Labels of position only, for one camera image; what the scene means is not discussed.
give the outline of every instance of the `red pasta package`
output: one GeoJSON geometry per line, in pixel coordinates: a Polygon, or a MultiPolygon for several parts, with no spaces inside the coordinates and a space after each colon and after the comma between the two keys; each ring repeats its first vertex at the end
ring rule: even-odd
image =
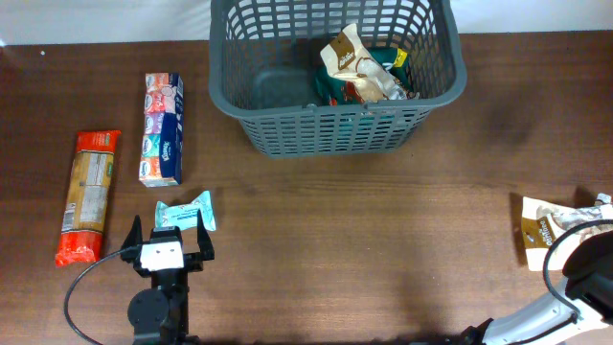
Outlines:
{"type": "Polygon", "coordinates": [[[108,188],[121,132],[80,132],[70,175],[56,266],[100,259],[108,188]]]}

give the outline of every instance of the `brown wooden surface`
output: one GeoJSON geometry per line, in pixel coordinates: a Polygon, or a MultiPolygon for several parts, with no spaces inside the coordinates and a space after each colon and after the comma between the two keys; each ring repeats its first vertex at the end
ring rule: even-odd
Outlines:
{"type": "MultiPolygon", "coordinates": [[[[157,200],[213,191],[216,260],[190,276],[193,334],[245,342],[456,334],[525,306],[545,287],[516,246],[520,196],[589,206],[596,193],[613,193],[613,34],[462,43],[463,96],[403,148],[287,160],[256,152],[212,104],[204,42],[4,48],[0,343],[81,343],[61,304],[85,265],[55,268],[54,254],[76,132],[85,129],[124,133],[106,252],[120,247],[134,215],[148,232],[157,200]],[[144,73],[159,71],[185,81],[185,183],[147,189],[137,180],[144,73]]],[[[147,287],[116,260],[81,283],[71,313],[101,342],[131,343],[125,311],[147,287]]]]}

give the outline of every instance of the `product logo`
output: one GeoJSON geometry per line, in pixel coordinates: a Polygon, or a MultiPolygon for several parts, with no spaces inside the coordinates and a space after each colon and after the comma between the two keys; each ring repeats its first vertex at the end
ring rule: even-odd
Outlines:
{"type": "Polygon", "coordinates": [[[153,131],[153,119],[150,116],[145,118],[145,131],[151,133],[153,131]]]}
{"type": "Polygon", "coordinates": [[[145,83],[147,84],[147,88],[150,88],[155,83],[155,76],[147,76],[145,83]]]}
{"type": "Polygon", "coordinates": [[[149,153],[152,148],[153,143],[151,142],[151,139],[145,138],[145,140],[143,140],[143,154],[149,153]]]}
{"type": "Polygon", "coordinates": [[[146,177],[151,173],[151,164],[148,161],[141,161],[141,177],[146,177]]]}
{"type": "Polygon", "coordinates": [[[341,66],[344,66],[347,62],[349,62],[351,59],[353,58],[353,52],[349,52],[346,53],[343,57],[341,57],[341,60],[339,62],[339,64],[341,66]]]}
{"type": "Polygon", "coordinates": [[[164,142],[162,147],[162,159],[167,162],[170,159],[170,142],[164,142]]]}
{"type": "Polygon", "coordinates": [[[147,94],[145,96],[145,109],[151,108],[152,104],[153,104],[153,97],[151,97],[151,95],[147,94]]]}
{"type": "Polygon", "coordinates": [[[552,234],[549,231],[549,228],[547,227],[547,222],[545,221],[545,219],[540,221],[540,226],[541,227],[540,229],[538,229],[538,233],[543,238],[545,243],[551,246],[554,243],[554,241],[552,240],[552,234]]]}

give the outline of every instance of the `gray plastic basket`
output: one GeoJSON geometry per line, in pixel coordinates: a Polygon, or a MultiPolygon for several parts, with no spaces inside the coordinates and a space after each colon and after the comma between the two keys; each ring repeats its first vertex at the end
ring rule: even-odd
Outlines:
{"type": "Polygon", "coordinates": [[[396,149],[466,85],[449,0],[213,0],[211,16],[211,98],[271,157],[396,149]],[[419,100],[322,105],[319,52],[351,23],[366,47],[409,53],[419,100]]]}

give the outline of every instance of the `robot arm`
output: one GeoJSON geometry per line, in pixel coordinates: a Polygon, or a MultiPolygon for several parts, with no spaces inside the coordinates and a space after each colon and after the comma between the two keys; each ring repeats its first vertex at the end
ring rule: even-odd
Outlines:
{"type": "Polygon", "coordinates": [[[461,344],[555,345],[613,324],[613,232],[582,243],[562,272],[565,278],[556,291],[574,308],[547,293],[515,314],[491,321],[484,332],[469,328],[461,344]]]}
{"type": "Polygon", "coordinates": [[[188,273],[202,271],[203,262],[213,260],[215,251],[198,212],[199,252],[184,254],[178,227],[151,230],[149,242],[143,242],[141,221],[134,219],[122,249],[134,248],[122,255],[142,277],[151,278],[151,288],[139,292],[130,301],[127,318],[134,327],[133,345],[198,344],[188,336],[188,273]]]}

